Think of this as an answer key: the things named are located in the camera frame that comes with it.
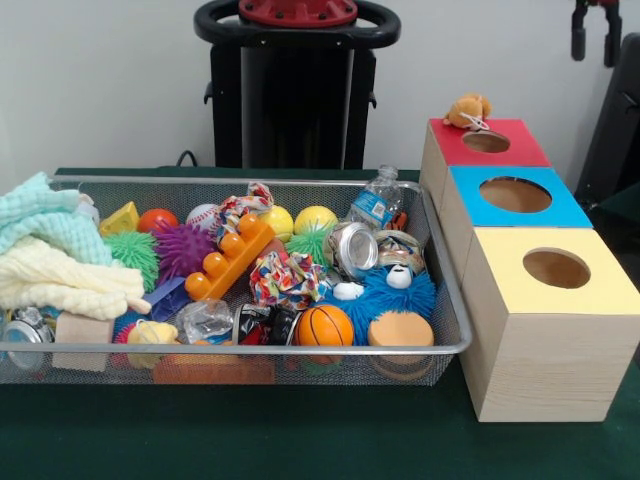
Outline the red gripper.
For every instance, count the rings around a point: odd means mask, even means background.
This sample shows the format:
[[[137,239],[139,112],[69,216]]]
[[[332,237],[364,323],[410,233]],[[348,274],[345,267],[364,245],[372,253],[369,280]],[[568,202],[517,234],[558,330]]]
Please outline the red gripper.
[[[583,6],[611,6],[617,5],[619,0],[576,0],[576,3]],[[620,56],[623,20],[618,7],[605,7],[604,11],[608,32],[605,36],[603,63],[606,68],[613,68]],[[585,7],[576,7],[571,16],[571,57],[574,61],[585,58],[585,16]]]

